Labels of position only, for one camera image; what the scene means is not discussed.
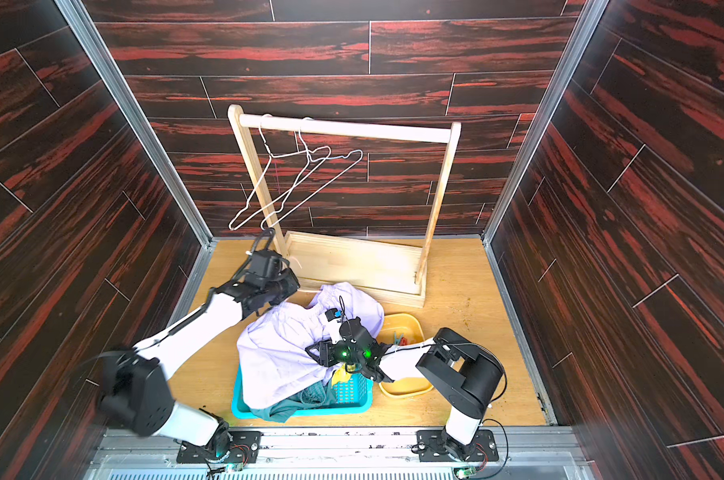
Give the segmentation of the green shorts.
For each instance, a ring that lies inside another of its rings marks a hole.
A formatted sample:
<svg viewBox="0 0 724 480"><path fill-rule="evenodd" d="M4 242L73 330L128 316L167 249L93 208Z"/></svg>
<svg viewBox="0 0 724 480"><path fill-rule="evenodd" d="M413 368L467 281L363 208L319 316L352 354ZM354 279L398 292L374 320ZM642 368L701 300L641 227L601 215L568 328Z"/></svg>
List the green shorts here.
<svg viewBox="0 0 724 480"><path fill-rule="evenodd" d="M334 405L337 400L332 385L316 382L300 392L269 407L255 409L252 414L265 421L285 423L299 411L312 410Z"/></svg>

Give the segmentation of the lilac shorts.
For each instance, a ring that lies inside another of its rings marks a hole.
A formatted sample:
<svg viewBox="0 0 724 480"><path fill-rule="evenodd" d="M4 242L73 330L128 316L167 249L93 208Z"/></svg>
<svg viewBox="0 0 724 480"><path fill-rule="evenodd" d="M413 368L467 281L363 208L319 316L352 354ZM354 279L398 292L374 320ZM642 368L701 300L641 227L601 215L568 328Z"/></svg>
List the lilac shorts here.
<svg viewBox="0 0 724 480"><path fill-rule="evenodd" d="M359 318L372 336L383 327L384 309L347 282L324 285L307 307L284 302L248 325L237 341L242 398L255 415L316 384L326 387L335 369L311 359L305 349L331 338L326 312Z"/></svg>

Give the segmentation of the pink wire hanger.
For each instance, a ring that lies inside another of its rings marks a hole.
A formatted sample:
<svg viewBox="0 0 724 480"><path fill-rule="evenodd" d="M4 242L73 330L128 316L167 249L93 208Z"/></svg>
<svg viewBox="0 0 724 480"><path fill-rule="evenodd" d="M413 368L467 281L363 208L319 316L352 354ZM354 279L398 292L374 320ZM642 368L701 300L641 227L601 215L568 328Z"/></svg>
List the pink wire hanger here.
<svg viewBox="0 0 724 480"><path fill-rule="evenodd" d="M229 114L232 131L251 180L251 189L243 192L244 205L228 221L227 228L231 232L242 230L254 222L261 230L277 228L282 217L290 210L288 199L301 182L324 164L336 159L330 145L311 147L304 138L303 128L315 123L314 118L279 117L277 122L283 126L280 129L270 126L272 118L271 114L258 116L239 110ZM292 130L284 128L288 123L293 125ZM276 152L269 144L268 132L292 136L293 149ZM293 174L288 186L282 187L280 165L294 161L300 163L299 169Z"/></svg>

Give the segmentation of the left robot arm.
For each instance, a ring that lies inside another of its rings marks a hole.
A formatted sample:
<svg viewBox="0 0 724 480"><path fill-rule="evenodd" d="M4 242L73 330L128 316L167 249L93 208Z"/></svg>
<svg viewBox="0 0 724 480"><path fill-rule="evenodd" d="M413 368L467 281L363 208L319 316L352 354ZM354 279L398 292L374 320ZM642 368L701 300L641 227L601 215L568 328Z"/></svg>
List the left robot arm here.
<svg viewBox="0 0 724 480"><path fill-rule="evenodd" d="M193 355L264 306L276 306L299 288L290 262L271 248L270 227L254 241L246 261L205 303L159 333L124 350L101 354L97 409L140 437L162 436L195 446L219 460L233 447L221 417L175 400L168 380Z"/></svg>

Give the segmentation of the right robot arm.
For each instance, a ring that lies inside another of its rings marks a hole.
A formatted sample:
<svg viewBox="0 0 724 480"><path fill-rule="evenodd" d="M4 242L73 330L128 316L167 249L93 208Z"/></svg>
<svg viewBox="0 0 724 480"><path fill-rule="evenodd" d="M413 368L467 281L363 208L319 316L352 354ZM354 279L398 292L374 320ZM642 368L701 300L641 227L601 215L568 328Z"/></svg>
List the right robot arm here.
<svg viewBox="0 0 724 480"><path fill-rule="evenodd" d="M427 380L451 405L441 443L454 456L474 443L486 411L503 396L498 388L508 384L497 356L447 327L421 343L399 346L378 342L353 320L305 352L321 366L344 365L376 383Z"/></svg>

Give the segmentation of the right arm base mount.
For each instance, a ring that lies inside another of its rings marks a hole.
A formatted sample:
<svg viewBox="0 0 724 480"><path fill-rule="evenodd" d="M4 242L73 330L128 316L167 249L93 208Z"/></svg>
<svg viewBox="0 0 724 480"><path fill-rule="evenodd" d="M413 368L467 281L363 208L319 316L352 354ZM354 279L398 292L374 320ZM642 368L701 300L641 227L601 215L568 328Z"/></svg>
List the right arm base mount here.
<svg viewBox="0 0 724 480"><path fill-rule="evenodd" d="M490 430L479 430L468 444L450 437L445 429L424 429L416 432L411 452L421 462L496 462L497 442Z"/></svg>

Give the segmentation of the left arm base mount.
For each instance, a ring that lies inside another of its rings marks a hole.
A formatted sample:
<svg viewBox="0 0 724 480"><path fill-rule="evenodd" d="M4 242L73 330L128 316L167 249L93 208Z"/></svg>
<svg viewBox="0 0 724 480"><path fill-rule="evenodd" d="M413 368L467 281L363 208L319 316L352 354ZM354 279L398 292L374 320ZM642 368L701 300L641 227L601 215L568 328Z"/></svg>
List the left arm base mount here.
<svg viewBox="0 0 724 480"><path fill-rule="evenodd" d="M176 458L179 464L251 464L257 461L262 440L257 430L230 429L219 432L205 446L182 441Z"/></svg>

